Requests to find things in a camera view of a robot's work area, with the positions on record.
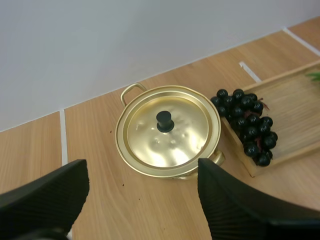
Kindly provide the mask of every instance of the black grape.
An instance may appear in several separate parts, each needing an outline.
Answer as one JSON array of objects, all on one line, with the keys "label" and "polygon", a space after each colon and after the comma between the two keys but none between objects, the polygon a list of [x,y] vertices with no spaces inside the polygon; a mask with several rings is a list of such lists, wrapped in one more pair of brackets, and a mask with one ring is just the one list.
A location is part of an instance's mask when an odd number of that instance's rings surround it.
[{"label": "black grape", "polygon": [[245,94],[245,92],[244,92],[242,89],[240,89],[240,88],[234,90],[234,91],[233,91],[233,94],[238,93],[238,92]]},{"label": "black grape", "polygon": [[277,141],[272,136],[267,136],[262,139],[262,148],[264,150],[273,149],[277,145]]},{"label": "black grape", "polygon": [[255,95],[254,93],[249,93],[246,96],[251,98],[253,102],[258,100],[257,95]]},{"label": "black grape", "polygon": [[217,108],[217,110],[218,110],[220,117],[225,117],[228,114],[228,110],[224,106],[219,106]]},{"label": "black grape", "polygon": [[222,100],[217,96],[212,97],[210,101],[215,105],[215,107],[220,107],[222,104]]},{"label": "black grape", "polygon": [[272,127],[272,125],[274,124],[274,121],[272,120],[271,117],[269,116],[264,116],[261,118],[261,122],[262,123],[265,123],[265,124],[268,124],[270,127]]},{"label": "black grape", "polygon": [[232,96],[226,96],[223,99],[223,103],[227,108],[230,108],[234,104],[234,98]]},{"label": "black grape", "polygon": [[270,135],[271,135],[276,141],[278,141],[278,135],[277,135],[274,131],[270,132]]},{"label": "black grape", "polygon": [[268,151],[265,151],[264,153],[270,160],[274,158],[272,151],[268,150]]},{"label": "black grape", "polygon": [[266,135],[269,135],[271,129],[268,124],[262,123],[260,126],[258,126],[258,131],[261,136],[266,136]]},{"label": "black grape", "polygon": [[256,126],[260,123],[260,118],[255,114],[250,114],[246,120],[250,126]]},{"label": "black grape", "polygon": [[239,118],[242,117],[245,114],[245,112],[238,106],[236,106],[234,109],[232,109],[231,111],[231,115],[234,118]]},{"label": "black grape", "polygon": [[240,106],[243,109],[250,109],[253,105],[254,101],[248,96],[243,97],[240,101]]},{"label": "black grape", "polygon": [[218,98],[224,99],[226,96],[228,96],[228,92],[225,89],[220,89],[219,91],[216,92],[216,96]]},{"label": "black grape", "polygon": [[245,93],[241,89],[236,89],[233,92],[233,99],[236,103],[239,103],[244,96],[245,96]]},{"label": "black grape", "polygon": [[227,119],[227,121],[228,121],[229,123],[234,119],[230,113],[228,113],[227,115],[225,115],[225,118]]},{"label": "black grape", "polygon": [[247,145],[247,146],[244,148],[244,153],[245,153],[245,155],[247,155],[248,157],[254,158],[254,157],[256,157],[256,156],[260,153],[260,150],[259,150],[259,148],[258,148],[257,145],[251,144],[251,145]]},{"label": "black grape", "polygon": [[264,109],[264,105],[262,104],[262,102],[260,101],[255,101],[253,103],[253,106],[251,108],[251,111],[252,112],[255,112],[255,113],[261,113]]},{"label": "black grape", "polygon": [[259,156],[255,157],[253,160],[256,165],[261,167],[266,167],[271,162],[270,158],[265,153],[261,153]]},{"label": "black grape", "polygon": [[247,120],[244,117],[239,117],[232,122],[235,129],[241,130],[247,126]]},{"label": "black grape", "polygon": [[258,130],[254,126],[249,126],[244,130],[244,134],[254,140],[258,136]]}]

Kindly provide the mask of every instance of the black knob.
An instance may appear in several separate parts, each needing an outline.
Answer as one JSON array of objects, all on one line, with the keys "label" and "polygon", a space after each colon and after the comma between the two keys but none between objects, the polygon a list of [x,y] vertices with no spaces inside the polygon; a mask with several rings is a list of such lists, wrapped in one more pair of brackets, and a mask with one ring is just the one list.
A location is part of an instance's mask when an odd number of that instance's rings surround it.
[{"label": "black knob", "polygon": [[168,111],[161,111],[156,115],[156,120],[158,123],[156,124],[156,128],[162,133],[170,132],[175,123],[171,119],[171,113]]}]

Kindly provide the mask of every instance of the gold pot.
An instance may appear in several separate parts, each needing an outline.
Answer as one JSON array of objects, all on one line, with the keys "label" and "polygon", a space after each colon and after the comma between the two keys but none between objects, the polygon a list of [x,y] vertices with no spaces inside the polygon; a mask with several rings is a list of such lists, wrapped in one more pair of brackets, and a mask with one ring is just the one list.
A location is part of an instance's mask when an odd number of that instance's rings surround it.
[{"label": "gold pot", "polygon": [[[125,95],[134,87],[143,93],[129,104]],[[217,150],[221,122],[204,95],[183,86],[147,90],[140,83],[121,94],[124,110],[115,129],[116,147],[134,170],[157,178],[185,178],[198,173],[198,159],[225,157]]]}]

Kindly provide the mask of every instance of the green leaf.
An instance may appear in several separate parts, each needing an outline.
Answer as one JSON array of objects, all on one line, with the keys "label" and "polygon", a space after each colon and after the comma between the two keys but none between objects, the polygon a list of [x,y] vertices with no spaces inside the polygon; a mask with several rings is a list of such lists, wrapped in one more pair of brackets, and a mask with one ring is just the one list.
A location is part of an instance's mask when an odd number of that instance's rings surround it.
[{"label": "green leaf", "polygon": [[306,76],[320,78],[320,72],[311,72],[311,73],[308,73]]},{"label": "green leaf", "polygon": [[320,81],[320,72],[311,72],[306,74],[307,77],[311,77],[312,81]]}]

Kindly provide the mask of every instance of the grape bunch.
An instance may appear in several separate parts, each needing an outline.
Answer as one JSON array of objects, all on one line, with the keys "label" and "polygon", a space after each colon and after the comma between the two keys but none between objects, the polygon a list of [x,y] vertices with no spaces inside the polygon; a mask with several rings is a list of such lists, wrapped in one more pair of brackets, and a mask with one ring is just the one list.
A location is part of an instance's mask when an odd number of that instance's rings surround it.
[{"label": "grape bunch", "polygon": [[261,117],[264,108],[268,109],[254,93],[245,94],[236,89],[232,95],[220,89],[211,102],[220,117],[225,117],[243,144],[244,153],[253,159],[257,166],[266,167],[273,159],[273,149],[278,135],[271,131],[274,124],[271,117]]}]

